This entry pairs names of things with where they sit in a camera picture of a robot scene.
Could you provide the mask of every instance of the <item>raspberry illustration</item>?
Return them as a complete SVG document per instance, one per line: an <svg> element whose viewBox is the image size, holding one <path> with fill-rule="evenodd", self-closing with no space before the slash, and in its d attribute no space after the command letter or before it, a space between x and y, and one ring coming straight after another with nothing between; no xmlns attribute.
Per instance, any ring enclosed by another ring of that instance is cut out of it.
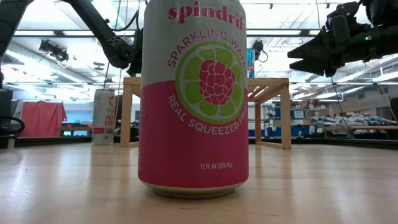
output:
<svg viewBox="0 0 398 224"><path fill-rule="evenodd" d="M200 67L200 93L213 105L224 105L234 90L236 75L222 63L213 60Z"/></svg>
<svg viewBox="0 0 398 224"><path fill-rule="evenodd" d="M224 42L209 40L190 49L176 74L178 98L197 118L225 124L235 120L247 96L241 57Z"/></svg>

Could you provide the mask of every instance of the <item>wooden frame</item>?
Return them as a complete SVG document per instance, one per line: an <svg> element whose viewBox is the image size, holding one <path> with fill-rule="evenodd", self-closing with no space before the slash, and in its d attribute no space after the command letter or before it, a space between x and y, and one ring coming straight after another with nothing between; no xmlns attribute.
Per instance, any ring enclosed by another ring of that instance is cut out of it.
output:
<svg viewBox="0 0 398 224"><path fill-rule="evenodd" d="M123 80L123 108L121 127L121 147L136 147L137 143L130 143L130 123L132 95L141 97L141 78L124 78ZM292 138L290 130L290 94L288 78L249 78L248 100L256 103L256 144L291 149ZM280 95L282 112L282 144L261 141L261 104Z"/></svg>

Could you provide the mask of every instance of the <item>spindrift can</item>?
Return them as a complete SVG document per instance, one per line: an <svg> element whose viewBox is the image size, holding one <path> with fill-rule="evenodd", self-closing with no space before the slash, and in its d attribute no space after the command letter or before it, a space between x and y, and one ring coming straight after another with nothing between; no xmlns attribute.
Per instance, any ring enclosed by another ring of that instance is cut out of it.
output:
<svg viewBox="0 0 398 224"><path fill-rule="evenodd" d="M246 16L238 0L152 0L145 11L139 178L171 197L248 178Z"/></svg>
<svg viewBox="0 0 398 224"><path fill-rule="evenodd" d="M95 91L92 137L95 146L110 146L113 144L114 107L114 91Z"/></svg>

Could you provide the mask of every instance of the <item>green lime circle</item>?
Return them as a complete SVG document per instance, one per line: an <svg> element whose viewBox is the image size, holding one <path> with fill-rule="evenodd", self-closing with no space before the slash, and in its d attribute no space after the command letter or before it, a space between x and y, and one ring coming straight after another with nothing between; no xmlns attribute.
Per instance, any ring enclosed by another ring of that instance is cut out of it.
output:
<svg viewBox="0 0 398 224"><path fill-rule="evenodd" d="M229 68L236 76L230 99L223 105L213 105L200 93L200 68L205 60L214 60ZM177 67L177 95L184 108L202 121L226 124L242 112L245 99L245 77L238 54L226 42L209 40L192 47Z"/></svg>

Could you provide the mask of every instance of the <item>wooden table surface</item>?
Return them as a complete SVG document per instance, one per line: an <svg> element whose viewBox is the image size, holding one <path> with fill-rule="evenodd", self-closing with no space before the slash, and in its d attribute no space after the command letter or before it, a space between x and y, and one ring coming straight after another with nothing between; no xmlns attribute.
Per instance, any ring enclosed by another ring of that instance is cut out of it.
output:
<svg viewBox="0 0 398 224"><path fill-rule="evenodd" d="M303 223L398 221L398 151L250 146L235 193L178 200L137 178L137 149L89 144L0 151L0 223Z"/></svg>

